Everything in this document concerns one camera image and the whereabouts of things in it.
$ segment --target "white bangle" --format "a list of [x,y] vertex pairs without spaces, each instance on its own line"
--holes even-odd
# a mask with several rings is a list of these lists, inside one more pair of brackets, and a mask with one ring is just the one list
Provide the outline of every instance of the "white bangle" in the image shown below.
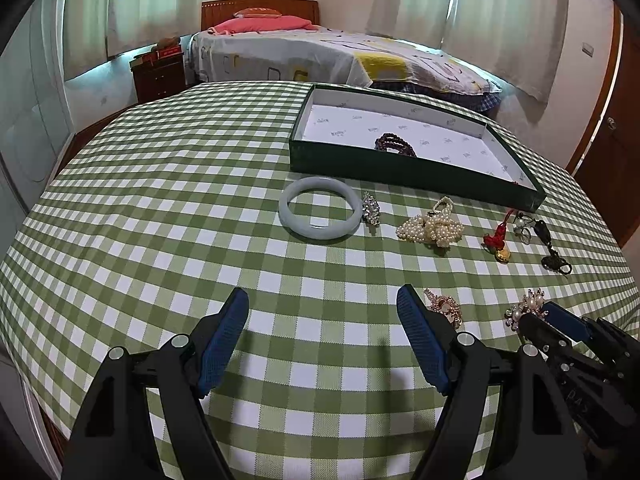
[[[352,215],[347,220],[336,221],[327,227],[313,226],[295,216],[289,209],[289,201],[299,193],[309,189],[334,191],[340,194],[353,209]],[[292,182],[285,188],[278,203],[278,214],[284,227],[288,227],[301,236],[312,240],[333,240],[357,229],[362,218],[362,200],[351,187],[339,180],[328,178],[327,176],[308,176]]]

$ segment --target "nightstand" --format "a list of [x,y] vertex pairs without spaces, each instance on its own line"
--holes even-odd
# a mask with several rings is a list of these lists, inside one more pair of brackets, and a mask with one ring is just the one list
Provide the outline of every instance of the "nightstand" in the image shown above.
[[183,55],[181,52],[131,69],[140,104],[176,95],[186,89]]

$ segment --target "bed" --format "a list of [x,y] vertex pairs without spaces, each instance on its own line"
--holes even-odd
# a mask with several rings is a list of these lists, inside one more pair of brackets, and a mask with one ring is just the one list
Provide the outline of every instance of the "bed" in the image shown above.
[[290,80],[348,84],[425,94],[485,113],[500,102],[500,87],[439,52],[367,34],[331,30],[207,31],[247,7],[269,7],[319,25],[314,0],[216,0],[204,2],[201,32],[190,43],[190,67],[203,82]]

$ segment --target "curtain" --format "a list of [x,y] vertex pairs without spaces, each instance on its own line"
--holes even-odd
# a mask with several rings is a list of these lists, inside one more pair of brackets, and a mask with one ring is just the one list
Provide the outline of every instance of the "curtain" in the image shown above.
[[65,80],[107,61],[108,3],[109,0],[65,0],[62,34]]
[[450,0],[374,0],[367,32],[440,48]]
[[569,0],[454,0],[442,49],[547,102]]
[[197,0],[66,0],[65,80],[108,57],[198,30]]
[[109,0],[107,54],[197,30],[197,0]]

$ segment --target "green checkered tablecloth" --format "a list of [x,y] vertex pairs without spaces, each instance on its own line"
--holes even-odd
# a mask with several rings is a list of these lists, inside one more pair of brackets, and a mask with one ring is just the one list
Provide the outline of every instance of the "green checkered tablecloth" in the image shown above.
[[[465,225],[446,255],[398,241],[396,226],[438,195],[356,182],[382,225],[308,243],[278,221],[287,139],[310,88],[295,82],[203,84],[110,124],[43,194],[0,267],[0,335],[46,413],[67,436],[112,346],[158,348],[218,311],[236,285],[251,313],[222,385],[204,402],[236,478],[407,478],[444,398],[426,384],[396,314],[411,283],[458,299],[463,329],[516,349],[505,309],[527,288],[574,314],[606,316],[638,336],[639,295],[609,229],[574,180],[496,126],[548,192],[538,211],[568,276],[545,248],[508,235],[511,263],[481,248],[505,209],[452,197]],[[424,96],[476,118],[472,112]],[[294,211],[346,218],[344,200],[299,197]],[[498,394],[487,398],[469,477],[481,472]],[[179,478],[159,396],[152,426]]]

